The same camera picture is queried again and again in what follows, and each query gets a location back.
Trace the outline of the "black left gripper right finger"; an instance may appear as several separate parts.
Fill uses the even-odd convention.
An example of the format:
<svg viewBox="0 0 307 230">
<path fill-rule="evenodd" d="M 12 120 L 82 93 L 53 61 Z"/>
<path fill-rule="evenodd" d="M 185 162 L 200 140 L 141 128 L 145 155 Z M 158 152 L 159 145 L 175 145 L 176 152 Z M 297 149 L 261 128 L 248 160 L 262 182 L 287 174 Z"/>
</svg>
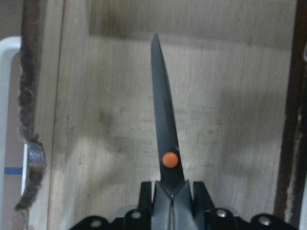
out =
<svg viewBox="0 0 307 230">
<path fill-rule="evenodd" d="M 211 211 L 215 209 L 204 182 L 193 182 L 193 215 L 199 230 L 210 230 Z"/>
</svg>

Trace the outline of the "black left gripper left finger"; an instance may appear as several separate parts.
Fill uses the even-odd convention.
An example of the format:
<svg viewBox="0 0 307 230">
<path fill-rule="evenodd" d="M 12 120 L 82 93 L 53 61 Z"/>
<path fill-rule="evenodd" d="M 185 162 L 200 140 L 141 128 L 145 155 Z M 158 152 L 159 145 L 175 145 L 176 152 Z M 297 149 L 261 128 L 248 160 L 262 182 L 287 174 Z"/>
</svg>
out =
<svg viewBox="0 0 307 230">
<path fill-rule="evenodd" d="M 152 183 L 142 182 L 137 212 L 138 230 L 150 230 L 152 225 Z"/>
</svg>

